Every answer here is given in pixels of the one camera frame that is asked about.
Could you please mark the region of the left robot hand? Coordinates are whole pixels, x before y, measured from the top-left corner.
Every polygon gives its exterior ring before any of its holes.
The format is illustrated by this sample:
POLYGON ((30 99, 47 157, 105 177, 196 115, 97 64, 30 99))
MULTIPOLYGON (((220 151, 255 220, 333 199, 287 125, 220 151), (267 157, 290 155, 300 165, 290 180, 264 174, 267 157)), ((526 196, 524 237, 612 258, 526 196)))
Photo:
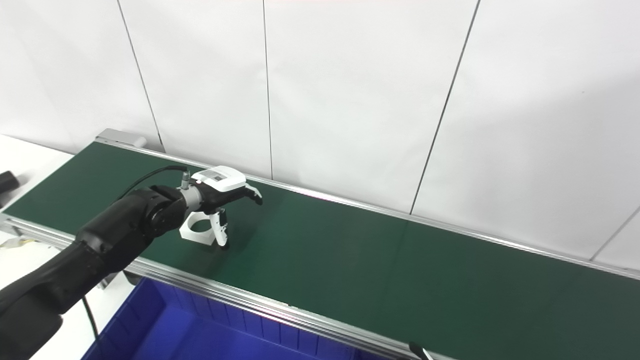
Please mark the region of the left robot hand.
POLYGON ((182 239, 229 248, 228 221, 224 205, 249 198, 263 205, 261 192, 247 182, 244 173, 218 165, 194 174, 184 173, 179 187, 186 204, 185 220, 179 228, 182 239))

